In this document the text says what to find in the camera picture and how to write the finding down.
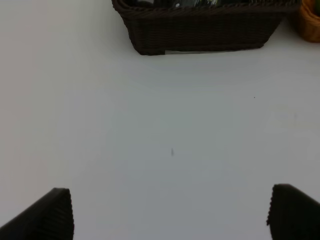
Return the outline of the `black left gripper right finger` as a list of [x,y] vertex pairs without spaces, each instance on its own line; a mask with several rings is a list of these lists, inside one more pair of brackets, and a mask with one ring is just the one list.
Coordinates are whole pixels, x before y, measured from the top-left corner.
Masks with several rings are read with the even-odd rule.
[[320,203],[290,184],[275,184],[266,225],[273,240],[318,240]]

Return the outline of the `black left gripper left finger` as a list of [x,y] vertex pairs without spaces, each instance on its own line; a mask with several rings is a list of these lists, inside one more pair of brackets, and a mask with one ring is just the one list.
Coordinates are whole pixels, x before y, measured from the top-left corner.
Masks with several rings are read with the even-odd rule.
[[53,188],[0,227],[2,240],[72,240],[75,223],[71,192]]

